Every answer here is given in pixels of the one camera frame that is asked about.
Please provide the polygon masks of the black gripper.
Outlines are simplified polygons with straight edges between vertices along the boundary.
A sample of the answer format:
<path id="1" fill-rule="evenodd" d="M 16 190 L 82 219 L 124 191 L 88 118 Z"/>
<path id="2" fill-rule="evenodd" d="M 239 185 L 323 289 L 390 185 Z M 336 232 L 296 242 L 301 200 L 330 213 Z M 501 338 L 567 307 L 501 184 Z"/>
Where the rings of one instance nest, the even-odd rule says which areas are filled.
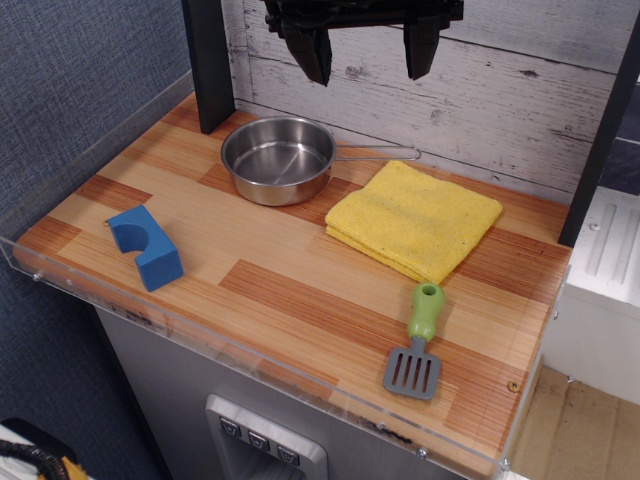
<path id="1" fill-rule="evenodd" d="M 270 32 L 281 32 L 306 77 L 327 86 L 332 50 L 327 30 L 403 26 L 408 76 L 427 75 L 439 44 L 440 30 L 464 16 L 463 1 L 264 1 Z"/>

